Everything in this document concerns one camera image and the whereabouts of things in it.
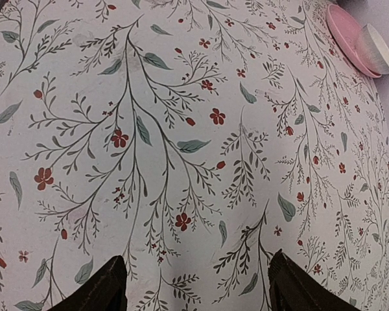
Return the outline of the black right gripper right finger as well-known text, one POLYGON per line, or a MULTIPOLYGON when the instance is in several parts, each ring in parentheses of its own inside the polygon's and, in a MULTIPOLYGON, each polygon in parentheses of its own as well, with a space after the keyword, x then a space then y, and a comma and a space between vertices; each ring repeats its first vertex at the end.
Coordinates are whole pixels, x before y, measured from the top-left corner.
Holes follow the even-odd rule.
POLYGON ((277 251, 268 269, 272 310, 357 311, 348 302, 316 282, 282 250, 277 251))

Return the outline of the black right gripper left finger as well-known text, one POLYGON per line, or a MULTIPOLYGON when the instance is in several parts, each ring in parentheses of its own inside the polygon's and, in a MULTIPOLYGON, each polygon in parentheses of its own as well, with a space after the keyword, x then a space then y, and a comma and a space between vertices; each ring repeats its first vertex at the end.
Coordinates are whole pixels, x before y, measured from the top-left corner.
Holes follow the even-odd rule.
POLYGON ((52 311, 126 311, 126 266, 122 256, 112 257, 72 295, 52 311))

